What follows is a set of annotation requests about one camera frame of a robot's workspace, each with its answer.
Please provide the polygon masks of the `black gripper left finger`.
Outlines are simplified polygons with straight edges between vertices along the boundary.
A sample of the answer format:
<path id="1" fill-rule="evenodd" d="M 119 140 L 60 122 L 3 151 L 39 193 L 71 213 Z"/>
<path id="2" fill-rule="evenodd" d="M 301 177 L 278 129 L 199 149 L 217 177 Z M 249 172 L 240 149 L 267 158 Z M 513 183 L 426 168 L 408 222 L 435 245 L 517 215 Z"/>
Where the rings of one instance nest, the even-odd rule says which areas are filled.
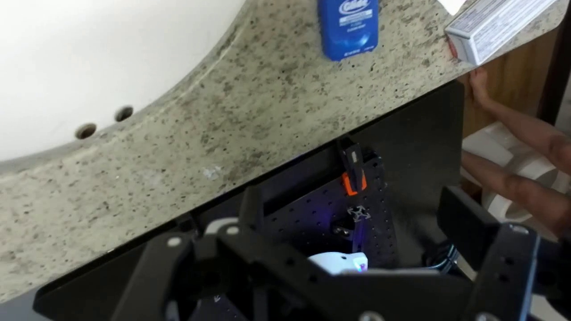
<path id="1" fill-rule="evenodd" d="M 238 208 L 238 224 L 246 229 L 254 231 L 258 220 L 263 217 L 263 197 L 258 186 L 244 190 L 242 202 Z"/>

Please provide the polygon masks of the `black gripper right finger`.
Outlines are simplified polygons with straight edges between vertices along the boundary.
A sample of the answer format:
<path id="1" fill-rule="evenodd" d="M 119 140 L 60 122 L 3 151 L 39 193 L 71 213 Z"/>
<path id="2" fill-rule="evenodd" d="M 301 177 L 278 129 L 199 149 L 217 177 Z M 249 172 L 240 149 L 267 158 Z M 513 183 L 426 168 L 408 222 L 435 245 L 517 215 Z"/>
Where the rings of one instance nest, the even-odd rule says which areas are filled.
<path id="1" fill-rule="evenodd" d="M 495 242 L 501 225 L 458 186 L 440 192 L 436 225 L 470 268 L 499 263 Z"/>

